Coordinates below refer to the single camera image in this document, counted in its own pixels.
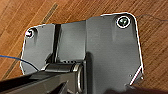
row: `screw head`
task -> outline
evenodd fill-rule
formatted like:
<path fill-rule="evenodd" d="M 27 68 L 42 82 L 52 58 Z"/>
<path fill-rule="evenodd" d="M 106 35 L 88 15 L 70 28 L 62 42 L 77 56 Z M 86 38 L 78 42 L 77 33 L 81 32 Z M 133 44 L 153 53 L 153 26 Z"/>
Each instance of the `screw head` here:
<path fill-rule="evenodd" d="M 34 36 L 34 31 L 32 29 L 29 29 L 28 31 L 26 31 L 25 35 L 28 38 L 32 38 Z"/>
<path fill-rule="evenodd" d="M 127 16 L 121 16 L 117 19 L 117 26 L 120 28 L 126 28 L 130 24 L 130 19 Z"/>

